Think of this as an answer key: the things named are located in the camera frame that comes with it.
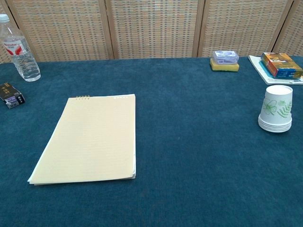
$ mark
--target black cigarette pack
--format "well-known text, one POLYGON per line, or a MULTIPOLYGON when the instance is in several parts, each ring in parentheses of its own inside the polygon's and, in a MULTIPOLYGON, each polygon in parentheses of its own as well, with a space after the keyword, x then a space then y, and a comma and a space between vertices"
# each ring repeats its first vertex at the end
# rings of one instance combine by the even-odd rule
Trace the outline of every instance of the black cigarette pack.
POLYGON ((25 102, 21 92, 15 89, 8 82, 0 85, 0 98, 8 106, 9 109, 25 102))

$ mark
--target woven panel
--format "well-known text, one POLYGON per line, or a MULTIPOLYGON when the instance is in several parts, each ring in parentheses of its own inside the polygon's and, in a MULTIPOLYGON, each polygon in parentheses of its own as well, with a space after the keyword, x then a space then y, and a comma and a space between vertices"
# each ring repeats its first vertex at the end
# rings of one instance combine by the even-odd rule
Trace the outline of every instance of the woven panel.
POLYGON ((118 58, 192 56, 198 0, 111 0, 110 4, 118 58))
POLYGON ((301 0, 290 23, 287 25, 278 52, 303 56, 303 1, 301 0))
MULTIPOLYGON (((1 13, 5 13, 3 7, 0 4, 0 14, 1 13)), ((3 47, 2 44, 0 44, 1 48, 0 48, 0 63, 4 63, 4 62, 10 62, 10 58, 9 55, 7 54, 7 51, 5 50, 5 48, 3 47)))
POLYGON ((215 50, 236 50, 241 56, 268 51, 286 4, 287 0, 210 0, 204 9, 208 17, 199 56, 210 57, 215 50))
POLYGON ((108 59, 98 0, 11 1, 39 61, 108 59))

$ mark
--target bottle label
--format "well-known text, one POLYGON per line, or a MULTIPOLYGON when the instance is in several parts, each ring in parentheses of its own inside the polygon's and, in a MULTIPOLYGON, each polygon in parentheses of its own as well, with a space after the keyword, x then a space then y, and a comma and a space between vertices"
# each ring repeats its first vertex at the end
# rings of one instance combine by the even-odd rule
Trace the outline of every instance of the bottle label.
POLYGON ((3 44, 10 55, 23 55, 27 53, 28 45, 24 37, 11 42, 4 41, 3 44))

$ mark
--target paper cup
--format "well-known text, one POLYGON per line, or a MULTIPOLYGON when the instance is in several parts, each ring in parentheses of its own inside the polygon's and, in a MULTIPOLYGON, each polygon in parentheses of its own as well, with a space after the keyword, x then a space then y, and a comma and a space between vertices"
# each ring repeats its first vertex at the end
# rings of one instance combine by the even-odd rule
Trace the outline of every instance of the paper cup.
POLYGON ((273 85, 266 88, 258 119, 260 127, 271 130, 288 130, 292 122, 292 100, 293 89, 289 86, 273 85))

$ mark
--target yellow sponge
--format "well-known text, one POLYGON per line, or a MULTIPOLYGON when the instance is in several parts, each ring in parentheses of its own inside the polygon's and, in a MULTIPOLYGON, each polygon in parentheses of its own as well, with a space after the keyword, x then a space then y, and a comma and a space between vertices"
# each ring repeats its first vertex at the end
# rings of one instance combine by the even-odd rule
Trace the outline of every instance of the yellow sponge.
POLYGON ((232 71, 237 72, 239 70, 239 64, 233 65, 219 65, 217 64, 213 58, 210 59, 210 65, 212 66, 213 71, 232 71))

